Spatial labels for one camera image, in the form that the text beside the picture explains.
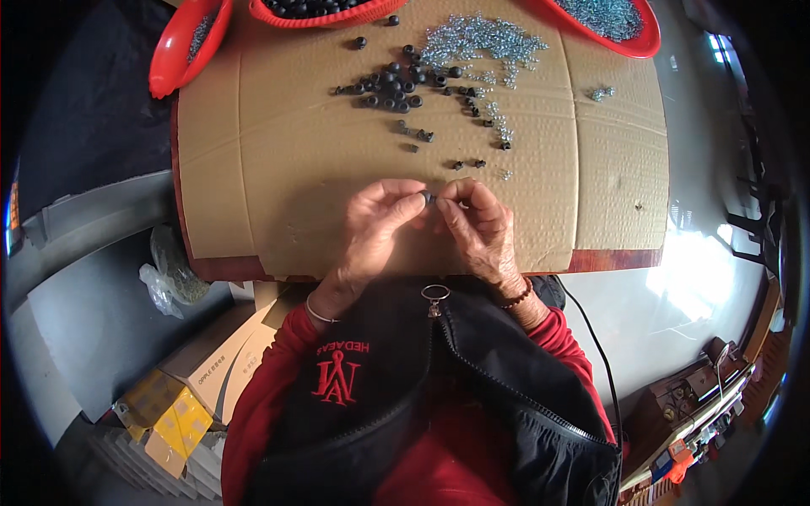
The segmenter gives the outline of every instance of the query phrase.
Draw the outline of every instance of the silver bangle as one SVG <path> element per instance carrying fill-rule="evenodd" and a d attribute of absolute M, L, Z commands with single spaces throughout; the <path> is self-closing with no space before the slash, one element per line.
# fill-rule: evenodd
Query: silver bangle
<path fill-rule="evenodd" d="M 340 320 L 335 320 L 334 318 L 324 318 L 321 315 L 314 312 L 312 310 L 312 308 L 309 306 L 309 297 L 311 297 L 311 296 L 312 296 L 312 293 L 310 293 L 308 296 L 306 296 L 306 303 L 305 303 L 306 310 L 309 311 L 309 314 L 316 317 L 320 321 L 325 321 L 326 323 L 337 323 L 337 322 L 340 321 Z"/>

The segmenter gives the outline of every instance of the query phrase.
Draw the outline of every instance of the brown bead bracelet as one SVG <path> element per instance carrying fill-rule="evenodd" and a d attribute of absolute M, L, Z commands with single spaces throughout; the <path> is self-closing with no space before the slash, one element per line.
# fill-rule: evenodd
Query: brown bead bracelet
<path fill-rule="evenodd" d="M 526 276 L 523 276 L 523 279 L 526 280 L 526 291 L 520 294 L 520 296 L 517 299 L 512 299 L 506 306 L 501 306 L 501 309 L 511 309 L 515 307 L 516 305 L 523 302 L 529 296 L 529 294 L 531 294 L 534 291 L 534 288 L 531 285 L 531 280 Z"/>

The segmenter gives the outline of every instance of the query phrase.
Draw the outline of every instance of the zipper pull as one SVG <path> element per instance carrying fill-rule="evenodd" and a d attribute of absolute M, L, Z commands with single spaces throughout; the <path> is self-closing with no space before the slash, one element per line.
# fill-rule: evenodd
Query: zipper pull
<path fill-rule="evenodd" d="M 439 301 L 450 296 L 450 289 L 444 285 L 428 285 L 422 288 L 422 296 L 430 301 L 428 308 L 428 318 L 438 318 L 441 316 Z"/>

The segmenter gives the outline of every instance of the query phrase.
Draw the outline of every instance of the red plastic basket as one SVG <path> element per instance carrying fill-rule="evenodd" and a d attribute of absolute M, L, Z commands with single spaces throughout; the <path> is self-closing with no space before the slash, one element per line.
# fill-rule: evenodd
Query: red plastic basket
<path fill-rule="evenodd" d="M 406 2 L 407 0 L 371 0 L 337 14 L 309 19 L 280 18 L 273 14 L 273 11 L 268 9 L 262 0 L 250 0 L 248 9 L 254 18 L 278 28 L 348 28 L 384 18 L 405 5 Z"/>
<path fill-rule="evenodd" d="M 554 0 L 526 0 L 526 6 L 530 7 L 539 17 L 547 19 L 549 15 L 555 15 L 561 22 L 568 25 L 574 31 L 594 40 L 606 48 L 616 51 L 631 58 L 653 57 L 661 48 L 661 29 L 658 20 L 646 0 L 633 0 L 644 21 L 644 28 L 641 34 L 635 39 L 613 42 L 612 40 L 596 35 L 590 28 L 581 24 L 572 15 L 565 12 L 565 9 L 558 6 Z"/>
<path fill-rule="evenodd" d="M 200 46 L 191 63 L 188 62 L 189 47 L 194 29 L 203 16 L 220 6 L 216 21 Z M 190 83 L 214 56 L 222 43 L 233 12 L 232 0 L 185 0 L 169 20 L 149 68 L 149 91 L 156 99 L 162 99 L 172 91 Z"/>

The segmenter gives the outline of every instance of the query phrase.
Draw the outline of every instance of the bracelet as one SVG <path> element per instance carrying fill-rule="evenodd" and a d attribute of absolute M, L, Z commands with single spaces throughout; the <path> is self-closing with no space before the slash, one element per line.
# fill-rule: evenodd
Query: bracelet
<path fill-rule="evenodd" d="M 309 295 L 306 296 L 305 307 L 306 307 L 306 310 L 309 311 L 309 314 L 316 317 L 320 321 L 325 321 L 326 323 L 337 323 L 337 322 L 339 322 L 340 320 L 335 320 L 334 318 L 324 318 L 324 317 L 322 317 L 321 315 L 317 314 L 316 312 L 314 312 L 312 310 L 312 308 L 309 306 L 309 297 L 311 297 L 312 294 L 313 293 L 310 292 Z"/>
<path fill-rule="evenodd" d="M 526 280 L 526 291 L 520 294 L 520 296 L 517 299 L 512 299 L 506 306 L 501 306 L 501 309 L 511 309 L 515 307 L 516 305 L 523 302 L 529 296 L 529 294 L 531 294 L 534 291 L 534 288 L 531 286 L 531 280 L 526 276 L 523 276 L 523 279 Z"/>

